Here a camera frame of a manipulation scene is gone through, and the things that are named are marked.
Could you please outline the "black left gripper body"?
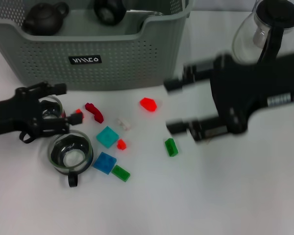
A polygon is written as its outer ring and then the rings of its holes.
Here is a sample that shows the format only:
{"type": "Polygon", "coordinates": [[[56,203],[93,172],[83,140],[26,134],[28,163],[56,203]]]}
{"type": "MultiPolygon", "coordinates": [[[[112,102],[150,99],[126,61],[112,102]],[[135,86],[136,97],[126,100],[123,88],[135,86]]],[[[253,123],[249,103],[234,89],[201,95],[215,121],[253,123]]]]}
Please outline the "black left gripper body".
{"type": "Polygon", "coordinates": [[[39,99],[43,87],[21,87],[12,98],[0,101],[0,135],[25,131],[32,136],[41,132],[42,114],[39,99]]]}

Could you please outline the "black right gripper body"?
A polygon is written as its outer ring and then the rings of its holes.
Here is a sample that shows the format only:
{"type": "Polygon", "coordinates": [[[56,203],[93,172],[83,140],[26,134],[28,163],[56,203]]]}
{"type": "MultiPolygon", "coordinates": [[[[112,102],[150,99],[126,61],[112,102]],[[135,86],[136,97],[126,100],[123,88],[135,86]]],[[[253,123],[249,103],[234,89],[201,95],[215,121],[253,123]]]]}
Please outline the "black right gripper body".
{"type": "Polygon", "coordinates": [[[253,112],[294,102],[294,54],[248,65],[218,56],[210,84],[219,117],[233,117],[230,133],[243,133],[253,112]]]}

